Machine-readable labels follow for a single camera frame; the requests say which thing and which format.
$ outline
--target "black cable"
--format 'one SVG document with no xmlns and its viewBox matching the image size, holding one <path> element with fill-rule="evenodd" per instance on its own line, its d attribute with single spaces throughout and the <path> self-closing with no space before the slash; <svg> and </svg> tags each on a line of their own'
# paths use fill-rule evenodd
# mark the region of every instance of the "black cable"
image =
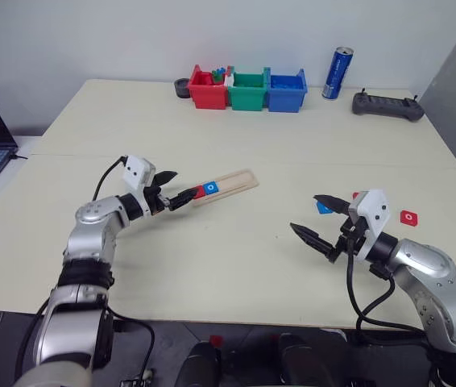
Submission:
<svg viewBox="0 0 456 387">
<path fill-rule="evenodd" d="M 24 159 L 27 160 L 27 157 L 19 156 L 19 155 L 10 155 L 10 160 L 17 160 L 17 159 Z"/>
<path fill-rule="evenodd" d="M 354 288 L 353 288 L 353 271 L 354 271 L 354 240 L 348 239 L 347 242 L 347 251 L 348 251 L 348 266 L 346 269 L 346 287 L 348 289 L 348 296 L 350 297 L 350 302 L 351 305 L 354 308 L 355 313 L 358 315 L 359 319 L 357 320 L 357 330 L 360 331 L 360 334 L 367 340 L 368 343 L 374 344 L 374 345 L 382 345 L 382 346 L 398 346 L 398 345 L 417 345 L 421 346 L 425 349 L 429 349 L 429 345 L 425 343 L 425 341 L 422 340 L 377 340 L 369 337 L 369 335 L 364 335 L 362 330 L 359 329 L 359 325 L 362 324 L 362 321 L 365 321 L 367 323 L 377 325 L 379 327 L 389 327 L 389 328 L 395 328 L 395 329 L 401 329 L 404 331 L 411 331 L 415 332 L 418 334 L 424 335 L 425 332 L 419 328 L 416 327 L 411 327 L 410 325 L 405 325 L 405 324 L 398 324 L 395 322 L 387 322 L 387 321 L 382 321 L 382 320 L 376 320 L 374 318 L 369 318 L 366 316 L 365 313 L 363 313 L 359 305 L 357 304 L 357 300 L 355 298 L 355 293 L 354 293 Z M 389 287 L 389 290 L 384 293 L 382 296 L 374 300 L 369 306 L 367 306 L 366 311 L 367 313 L 370 313 L 374 308 L 376 308 L 381 302 L 385 301 L 387 298 L 389 298 L 394 291 L 394 286 Z"/>
<path fill-rule="evenodd" d="M 441 378 L 439 377 L 439 371 L 435 364 L 430 366 L 429 370 L 429 381 L 431 381 L 434 387 L 445 387 L 441 382 Z"/>
<path fill-rule="evenodd" d="M 382 294 L 377 299 L 375 299 L 372 303 L 370 303 L 370 305 L 366 306 L 364 308 L 364 310 L 363 310 L 363 314 L 364 315 L 368 315 L 372 310 L 374 310 L 374 308 L 376 308 L 382 302 L 384 302 L 388 298 L 390 298 L 391 295 L 395 292 L 395 287 L 396 287 L 395 280 L 393 280 L 392 277 L 389 277 L 389 289 L 388 289 L 388 291 L 386 293 Z M 357 318 L 357 323 L 355 324 L 356 328 L 357 328 L 357 332 L 359 334 L 360 334 L 360 332 L 362 330 L 362 324 L 363 324 L 363 318 L 359 316 Z"/>
<path fill-rule="evenodd" d="M 149 324 L 146 324 L 142 320 L 138 320 L 137 318 L 130 318 L 130 317 L 122 316 L 119 313 L 114 312 L 109 306 L 108 306 L 107 310 L 116 318 L 119 318 L 124 321 L 128 321 L 129 323 L 139 324 L 141 327 L 146 328 L 151 335 L 151 343 L 149 344 L 149 348 L 147 349 L 146 357 L 144 357 L 144 362 L 142 362 L 142 367 L 140 368 L 140 378 L 137 383 L 138 387 L 142 387 L 142 378 L 144 376 L 144 371 L 146 370 L 147 362 L 149 361 L 149 356 L 151 355 L 153 347 L 155 346 L 155 331 L 153 330 L 153 328 L 151 328 L 151 326 Z"/>
<path fill-rule="evenodd" d="M 112 172 L 112 170 L 119 164 L 123 163 L 126 164 L 126 156 L 120 156 L 107 170 L 104 172 L 101 176 L 101 179 L 99 179 L 99 182 L 97 183 L 97 187 L 95 192 L 93 193 L 93 198 L 92 202 L 94 202 L 97 199 L 97 196 L 99 195 L 99 190 L 101 189 L 102 182 L 106 179 L 108 174 Z"/>
<path fill-rule="evenodd" d="M 40 309 L 38 309 L 35 316 L 31 320 L 29 327 L 27 327 L 24 337 L 22 338 L 22 342 L 20 343 L 19 352 L 17 353 L 17 360 L 15 361 L 15 381 L 20 379 L 20 377 L 22 376 L 22 369 L 23 369 L 23 363 L 24 363 L 24 356 L 26 355 L 27 343 L 29 343 L 29 339 L 31 338 L 33 330 L 35 329 L 36 323 L 42 317 L 42 313 L 44 312 L 45 308 L 48 307 L 48 303 L 49 303 L 49 298 L 47 300 L 45 300 L 45 302 L 42 304 Z"/>
</svg>

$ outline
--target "red bin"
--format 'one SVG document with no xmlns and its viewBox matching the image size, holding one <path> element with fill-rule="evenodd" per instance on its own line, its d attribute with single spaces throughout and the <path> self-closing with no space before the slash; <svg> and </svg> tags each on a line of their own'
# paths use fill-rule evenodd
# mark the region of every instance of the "red bin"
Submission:
<svg viewBox="0 0 456 387">
<path fill-rule="evenodd" d="M 212 73 L 201 71 L 198 64 L 194 66 L 188 88 L 197 109 L 226 109 L 228 105 L 228 89 L 222 81 L 214 82 Z"/>
</svg>

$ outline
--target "blue block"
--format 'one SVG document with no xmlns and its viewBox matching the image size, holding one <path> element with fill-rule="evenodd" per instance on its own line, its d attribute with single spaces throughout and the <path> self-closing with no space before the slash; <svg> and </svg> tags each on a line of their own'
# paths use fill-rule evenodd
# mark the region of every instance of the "blue block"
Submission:
<svg viewBox="0 0 456 387">
<path fill-rule="evenodd" d="M 205 183 L 203 185 L 203 188 L 205 189 L 205 194 L 211 195 L 215 194 L 216 192 L 219 192 L 218 185 L 215 184 L 215 181 L 210 181 L 208 183 Z"/>
<path fill-rule="evenodd" d="M 320 202 L 316 202 L 317 210 L 319 211 L 320 214 L 332 214 L 333 211 L 328 208 L 323 206 Z"/>
</svg>

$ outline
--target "plastic storage bin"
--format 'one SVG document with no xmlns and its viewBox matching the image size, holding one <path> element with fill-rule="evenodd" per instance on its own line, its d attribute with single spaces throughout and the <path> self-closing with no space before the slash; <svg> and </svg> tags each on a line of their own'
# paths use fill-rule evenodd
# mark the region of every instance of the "plastic storage bin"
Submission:
<svg viewBox="0 0 456 387">
<path fill-rule="evenodd" d="M 296 76 L 267 75 L 267 108 L 269 111 L 297 113 L 307 93 L 305 72 L 300 69 Z"/>
<path fill-rule="evenodd" d="M 226 109 L 228 90 L 222 80 L 214 82 L 212 73 L 201 71 L 198 64 L 194 66 L 193 75 L 189 80 L 189 92 L 197 109 Z"/>
<path fill-rule="evenodd" d="M 241 74 L 233 72 L 226 77 L 225 85 L 230 93 L 233 110 L 262 110 L 266 101 L 269 68 L 261 74 Z"/>
</svg>

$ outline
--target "red square tile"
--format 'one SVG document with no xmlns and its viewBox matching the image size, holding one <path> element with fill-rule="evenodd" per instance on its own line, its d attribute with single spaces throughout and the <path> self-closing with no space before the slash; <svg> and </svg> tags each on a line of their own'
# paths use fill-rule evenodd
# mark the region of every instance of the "red square tile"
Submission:
<svg viewBox="0 0 456 387">
<path fill-rule="evenodd" d="M 194 188 L 197 188 L 196 196 L 194 196 L 194 199 L 203 198 L 206 195 L 205 188 L 203 188 L 203 185 L 198 185 Z"/>
<path fill-rule="evenodd" d="M 400 212 L 400 222 L 415 227 L 418 224 L 418 214 L 415 212 L 403 210 Z"/>
</svg>

